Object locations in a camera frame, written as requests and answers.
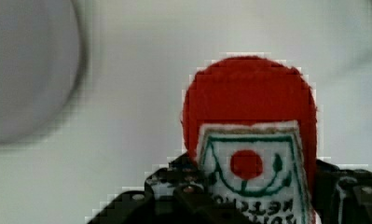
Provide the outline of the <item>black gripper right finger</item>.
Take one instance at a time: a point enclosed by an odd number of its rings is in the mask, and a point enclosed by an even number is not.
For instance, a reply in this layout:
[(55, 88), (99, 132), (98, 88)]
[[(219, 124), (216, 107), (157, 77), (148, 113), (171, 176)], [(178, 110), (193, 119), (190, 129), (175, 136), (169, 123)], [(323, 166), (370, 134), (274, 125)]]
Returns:
[(372, 172), (317, 160), (312, 205), (322, 224), (372, 224)]

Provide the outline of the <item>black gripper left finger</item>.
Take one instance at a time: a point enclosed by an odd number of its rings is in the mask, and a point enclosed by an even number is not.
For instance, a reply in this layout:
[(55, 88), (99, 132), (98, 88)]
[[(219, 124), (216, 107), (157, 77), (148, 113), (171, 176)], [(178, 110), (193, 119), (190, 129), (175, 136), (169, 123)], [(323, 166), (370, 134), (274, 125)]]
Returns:
[(214, 198), (208, 178), (183, 154), (125, 191), (88, 224), (250, 224), (234, 203)]

